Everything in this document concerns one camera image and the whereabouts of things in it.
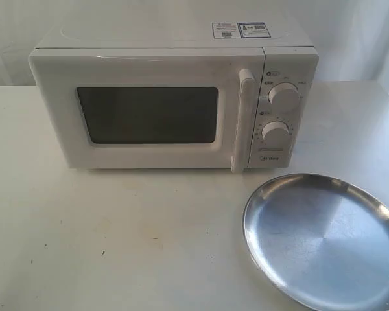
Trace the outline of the white microwave door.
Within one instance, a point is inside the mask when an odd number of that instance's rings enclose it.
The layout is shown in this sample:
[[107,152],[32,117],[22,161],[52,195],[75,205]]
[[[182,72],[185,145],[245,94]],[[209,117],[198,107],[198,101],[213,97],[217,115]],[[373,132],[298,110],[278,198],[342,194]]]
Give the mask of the white microwave door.
[[83,169],[249,164],[261,48],[35,49],[32,74],[67,164]]

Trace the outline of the white microwave oven body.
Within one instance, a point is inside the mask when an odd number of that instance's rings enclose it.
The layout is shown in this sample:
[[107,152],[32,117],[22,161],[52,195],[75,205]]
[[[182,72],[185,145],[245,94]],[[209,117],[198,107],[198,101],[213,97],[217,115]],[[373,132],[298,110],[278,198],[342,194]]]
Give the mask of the white microwave oven body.
[[[316,49],[302,35],[286,34],[259,39],[215,39],[212,24],[195,25],[188,33],[175,35],[159,27],[139,27],[133,34],[115,40],[112,33],[89,33],[85,40],[69,41],[58,32],[50,33],[35,49],[205,49],[261,48],[265,54],[259,101],[253,120],[249,164],[246,169],[283,168],[288,166],[300,127],[307,95],[318,63]],[[294,84],[300,94],[299,105],[290,111],[278,111],[268,100],[277,84]],[[290,143],[268,146],[261,135],[263,126],[273,121],[289,127]]]

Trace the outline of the lower white control knob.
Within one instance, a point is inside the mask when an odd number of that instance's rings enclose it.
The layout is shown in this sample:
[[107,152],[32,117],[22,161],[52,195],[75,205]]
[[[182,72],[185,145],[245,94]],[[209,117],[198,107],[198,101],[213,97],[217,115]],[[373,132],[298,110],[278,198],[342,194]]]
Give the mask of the lower white control knob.
[[263,126],[261,135],[268,146],[284,146],[290,143],[289,127],[281,121],[273,121]]

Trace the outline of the white control knob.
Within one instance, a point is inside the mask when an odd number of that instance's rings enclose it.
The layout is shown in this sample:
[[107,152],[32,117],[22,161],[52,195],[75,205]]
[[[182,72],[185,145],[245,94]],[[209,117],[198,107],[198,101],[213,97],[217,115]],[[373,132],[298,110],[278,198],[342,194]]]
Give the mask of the white control knob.
[[273,121],[263,126],[261,135],[268,146],[284,146],[290,143],[289,127],[281,121]]
[[283,82],[270,90],[268,100],[276,110],[290,111],[299,105],[300,94],[294,84]]

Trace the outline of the upper white control knob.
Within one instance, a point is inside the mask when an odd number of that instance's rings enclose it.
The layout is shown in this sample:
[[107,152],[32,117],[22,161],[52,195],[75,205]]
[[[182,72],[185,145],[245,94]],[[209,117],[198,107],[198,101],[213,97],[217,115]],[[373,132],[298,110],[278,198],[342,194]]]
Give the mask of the upper white control knob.
[[300,94],[294,84],[283,82],[270,90],[268,100],[276,110],[290,111],[299,105]]

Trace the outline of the blue white label sticker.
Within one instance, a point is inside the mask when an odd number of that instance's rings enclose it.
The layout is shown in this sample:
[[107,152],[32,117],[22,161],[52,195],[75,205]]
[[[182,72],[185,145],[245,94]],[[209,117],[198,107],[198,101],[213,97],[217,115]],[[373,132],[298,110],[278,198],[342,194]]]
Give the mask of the blue white label sticker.
[[259,39],[271,38],[264,22],[212,23],[215,39]]

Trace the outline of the round stainless steel plate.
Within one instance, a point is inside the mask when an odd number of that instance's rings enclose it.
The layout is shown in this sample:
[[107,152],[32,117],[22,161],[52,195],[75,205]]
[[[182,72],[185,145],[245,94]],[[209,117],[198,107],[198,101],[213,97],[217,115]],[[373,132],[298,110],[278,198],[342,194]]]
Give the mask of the round stainless steel plate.
[[260,185],[242,230],[261,273],[311,310],[389,310],[389,208],[350,183],[289,174]]

